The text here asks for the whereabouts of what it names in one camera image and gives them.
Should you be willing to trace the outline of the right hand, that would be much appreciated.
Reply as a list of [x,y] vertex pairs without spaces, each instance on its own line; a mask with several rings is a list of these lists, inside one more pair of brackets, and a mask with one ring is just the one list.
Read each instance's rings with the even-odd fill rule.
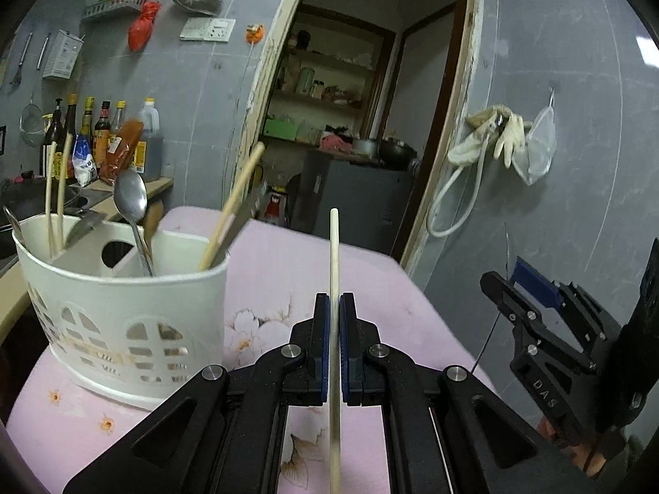
[[572,463],[582,469],[587,477],[592,478],[602,489],[612,489],[619,485],[630,469],[637,464],[645,447],[636,436],[626,440],[626,446],[615,457],[607,458],[602,453],[596,453],[585,467],[591,447],[587,444],[581,446],[568,446],[562,452],[571,458]]

